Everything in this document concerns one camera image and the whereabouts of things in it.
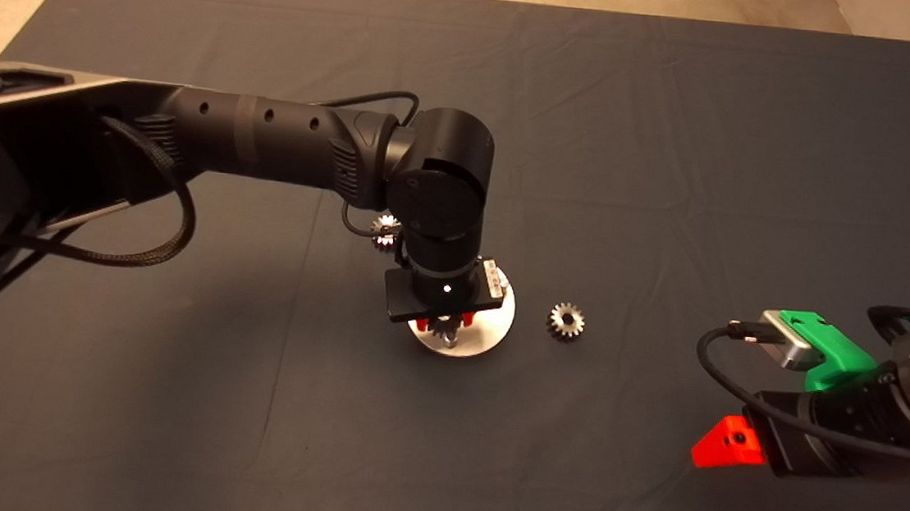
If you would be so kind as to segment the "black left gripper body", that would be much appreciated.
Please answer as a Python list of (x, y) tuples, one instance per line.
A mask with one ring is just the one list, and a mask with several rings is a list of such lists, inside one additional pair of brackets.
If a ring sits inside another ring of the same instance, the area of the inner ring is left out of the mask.
[(408, 268), (384, 272), (386, 314), (395, 323), (431, 321), (446, 316), (501, 308), (505, 291), (493, 258), (478, 258), (456, 277), (430, 277)]

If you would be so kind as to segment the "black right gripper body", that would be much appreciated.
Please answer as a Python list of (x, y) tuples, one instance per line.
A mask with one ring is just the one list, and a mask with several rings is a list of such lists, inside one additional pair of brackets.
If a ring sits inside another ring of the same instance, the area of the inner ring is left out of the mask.
[[(895, 400), (895, 376), (862, 375), (852, 383), (827, 391), (756, 394), (762, 402), (788, 415), (857, 438), (900, 445), (904, 415)], [(744, 406), (743, 413), (756, 432), (766, 462), (776, 477), (859, 479), (869, 482), (904, 482), (910, 464), (866, 450), (849, 449), (798, 431)]]

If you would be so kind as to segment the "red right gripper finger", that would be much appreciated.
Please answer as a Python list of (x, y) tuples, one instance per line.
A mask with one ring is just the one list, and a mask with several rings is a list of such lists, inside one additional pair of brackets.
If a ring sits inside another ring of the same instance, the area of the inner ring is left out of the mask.
[(691, 461), (697, 468), (763, 466), (766, 456), (758, 435), (745, 416), (722, 417), (692, 446)]

